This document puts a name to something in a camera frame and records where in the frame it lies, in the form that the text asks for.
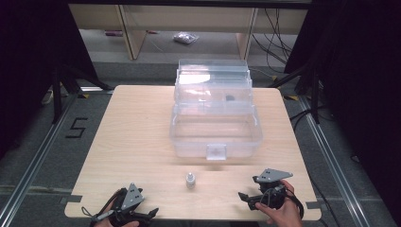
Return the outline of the small white dropper bottle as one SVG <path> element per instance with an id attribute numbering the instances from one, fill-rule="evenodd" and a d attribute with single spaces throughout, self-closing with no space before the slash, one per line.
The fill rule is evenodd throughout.
<path id="1" fill-rule="evenodd" d="M 186 187 L 189 189 L 192 189 L 196 186 L 196 176 L 192 172 L 189 172 L 186 175 L 185 181 L 186 181 Z"/>

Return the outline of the person's right hand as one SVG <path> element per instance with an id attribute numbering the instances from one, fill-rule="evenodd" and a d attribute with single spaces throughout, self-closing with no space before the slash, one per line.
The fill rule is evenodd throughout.
<path id="1" fill-rule="evenodd" d="M 268 216 L 268 224 L 275 224 L 277 227 L 303 227 L 300 210 L 290 198 L 285 198 L 279 209 L 269 208 L 260 202 L 257 202 L 255 207 Z"/>

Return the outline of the person's left hand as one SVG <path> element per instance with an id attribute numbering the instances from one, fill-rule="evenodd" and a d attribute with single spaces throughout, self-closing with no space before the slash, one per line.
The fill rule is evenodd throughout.
<path id="1" fill-rule="evenodd" d="M 112 208 L 112 204 L 110 203 L 106 208 L 102 209 L 100 211 L 100 214 L 108 212 Z M 139 227 L 140 223 L 138 221 L 131 221 L 122 227 Z M 110 223 L 108 218 L 105 218 L 101 220 L 100 222 L 97 222 L 94 224 L 93 227 L 113 227 L 112 224 Z"/>

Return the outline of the black curtain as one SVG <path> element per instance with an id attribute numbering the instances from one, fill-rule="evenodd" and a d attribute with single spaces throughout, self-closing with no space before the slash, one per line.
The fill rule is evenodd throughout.
<path id="1" fill-rule="evenodd" d="M 37 112 L 54 75 L 98 82 L 67 0 L 0 0 L 0 159 Z"/>
<path id="2" fill-rule="evenodd" d="M 329 107 L 393 220 L 401 226 L 401 0 L 306 0 L 286 71 L 306 63 L 323 31 L 340 28 L 319 59 Z"/>

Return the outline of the white power strip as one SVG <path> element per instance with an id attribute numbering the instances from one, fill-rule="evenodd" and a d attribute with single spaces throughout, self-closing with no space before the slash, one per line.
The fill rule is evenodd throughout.
<path id="1" fill-rule="evenodd" d="M 43 97 L 43 99 L 41 101 L 41 104 L 42 105 L 47 105 L 53 100 L 53 98 L 54 98 L 54 92 L 52 90 L 48 90 L 46 92 L 46 94 L 44 95 L 44 97 Z"/>

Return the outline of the aluminium floor rail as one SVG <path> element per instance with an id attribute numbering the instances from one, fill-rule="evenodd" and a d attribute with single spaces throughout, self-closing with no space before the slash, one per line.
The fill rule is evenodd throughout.
<path id="1" fill-rule="evenodd" d="M 40 105 L 28 128 L 0 160 L 0 227 L 88 227 L 87 218 L 64 214 L 73 187 L 112 96 L 62 94 L 61 117 L 53 101 Z M 76 117 L 87 117 L 80 138 L 66 138 Z"/>
<path id="2" fill-rule="evenodd" d="M 357 199 L 356 193 L 340 168 L 340 164 L 323 133 L 321 125 L 316 121 L 317 117 L 314 117 L 310 113 L 306 119 L 354 223 L 357 227 L 371 227 L 370 221 L 367 219 L 364 210 Z"/>

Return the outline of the clear plastic bag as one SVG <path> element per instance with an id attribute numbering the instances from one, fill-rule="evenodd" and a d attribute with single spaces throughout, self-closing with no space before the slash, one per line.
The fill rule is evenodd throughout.
<path id="1" fill-rule="evenodd" d="M 198 35 L 180 31 L 173 36 L 173 40 L 180 44 L 192 44 L 199 38 Z"/>

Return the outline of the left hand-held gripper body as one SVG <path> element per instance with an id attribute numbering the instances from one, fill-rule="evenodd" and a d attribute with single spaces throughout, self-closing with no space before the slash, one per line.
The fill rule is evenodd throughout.
<path id="1" fill-rule="evenodd" d="M 141 225 L 146 223 L 145 220 L 138 220 L 135 217 L 137 213 L 135 209 L 144 200 L 141 193 L 138 193 L 137 187 L 134 183 L 131 183 L 129 188 L 123 187 L 118 189 L 106 202 L 106 204 L 100 209 L 100 211 L 106 208 L 110 203 L 112 208 L 103 214 L 100 211 L 92 216 L 92 227 L 95 223 L 108 218 L 113 227 L 122 227 L 123 225 L 131 222 L 138 221 Z"/>

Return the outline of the black tape floor mark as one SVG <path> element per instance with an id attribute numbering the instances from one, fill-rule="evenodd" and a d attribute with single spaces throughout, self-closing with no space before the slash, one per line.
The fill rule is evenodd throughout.
<path id="1" fill-rule="evenodd" d="M 80 138 L 86 130 L 86 127 L 83 126 L 83 123 L 87 120 L 87 117 L 76 117 L 70 127 L 70 134 L 66 134 L 66 138 Z"/>

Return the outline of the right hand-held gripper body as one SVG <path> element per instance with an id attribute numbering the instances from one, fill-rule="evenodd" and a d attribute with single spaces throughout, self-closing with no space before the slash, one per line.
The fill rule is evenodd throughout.
<path id="1" fill-rule="evenodd" d="M 259 177 L 259 190 L 262 200 L 260 203 L 266 204 L 269 208 L 280 208 L 285 200 L 286 187 L 282 180 L 292 177 L 291 172 L 267 168 L 262 171 Z"/>

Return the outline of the clear plastic tiered storage box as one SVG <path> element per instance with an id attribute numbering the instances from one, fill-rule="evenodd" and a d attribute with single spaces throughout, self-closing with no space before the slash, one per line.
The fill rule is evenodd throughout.
<path id="1" fill-rule="evenodd" d="M 180 60 L 169 137 L 179 157 L 250 157 L 263 140 L 242 60 Z"/>

